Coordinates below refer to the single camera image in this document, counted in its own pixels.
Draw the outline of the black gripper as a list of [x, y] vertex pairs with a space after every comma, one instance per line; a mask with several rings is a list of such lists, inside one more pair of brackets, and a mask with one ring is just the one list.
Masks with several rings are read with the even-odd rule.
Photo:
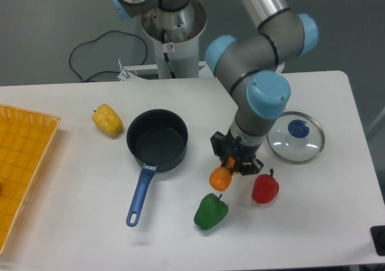
[[256, 158], [256, 152], [262, 144], [261, 136], [251, 136], [243, 132], [232, 134], [231, 131], [224, 135], [217, 131], [210, 141], [214, 155], [222, 163], [229, 158], [239, 161], [236, 171], [241, 175], [258, 174], [264, 167], [263, 162]]

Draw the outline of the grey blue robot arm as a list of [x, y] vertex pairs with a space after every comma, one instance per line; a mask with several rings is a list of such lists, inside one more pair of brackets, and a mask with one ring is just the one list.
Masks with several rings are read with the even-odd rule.
[[[193, 78], [199, 73], [199, 36], [206, 13], [196, 0], [112, 0], [123, 19], [141, 17], [152, 39], [161, 79]], [[274, 68], [312, 50], [318, 27], [307, 14], [295, 14], [286, 0], [242, 0], [254, 22], [254, 37], [239, 42], [226, 35], [207, 47], [205, 62], [238, 106], [227, 134], [211, 138], [214, 154], [232, 158], [241, 175], [259, 173], [256, 158], [274, 122], [283, 113], [291, 89]]]

